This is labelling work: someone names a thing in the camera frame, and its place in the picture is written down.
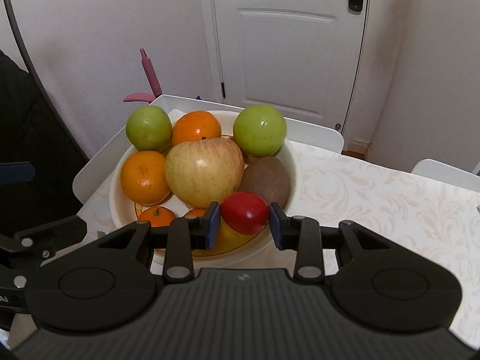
white chair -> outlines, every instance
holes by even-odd
[[[413,168],[412,174],[480,192],[480,177],[435,160],[421,160]]]
[[[225,110],[240,112],[242,108],[232,105],[212,103],[203,100],[193,100],[184,97],[161,95],[152,105],[161,107],[167,114],[172,109],[183,112],[196,110]],[[331,128],[285,118],[287,123],[286,137],[293,142],[305,143],[311,146],[342,153],[343,137]],[[100,184],[115,169],[118,161],[130,147],[125,134],[125,128],[120,130],[100,151],[83,167],[73,180],[73,193],[80,202],[85,204]]]

red tomato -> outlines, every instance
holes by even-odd
[[[247,236],[260,233],[268,222],[268,204],[260,196],[235,192],[220,205],[220,215],[232,229]]]

ribbed black surface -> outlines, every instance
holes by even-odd
[[[450,360],[468,359],[472,351],[445,330],[409,337],[366,330],[339,314],[321,288],[297,285],[281,269],[203,269],[190,283],[168,286],[147,314],[116,331],[68,337],[39,330],[15,354],[22,360]]]

kiwi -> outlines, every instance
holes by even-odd
[[[278,158],[255,158],[245,169],[238,190],[254,193],[268,204],[277,202],[284,208],[290,196],[290,180]]]

white door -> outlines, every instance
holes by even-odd
[[[226,102],[265,103],[285,116],[343,126],[365,7],[349,0],[214,0]]]

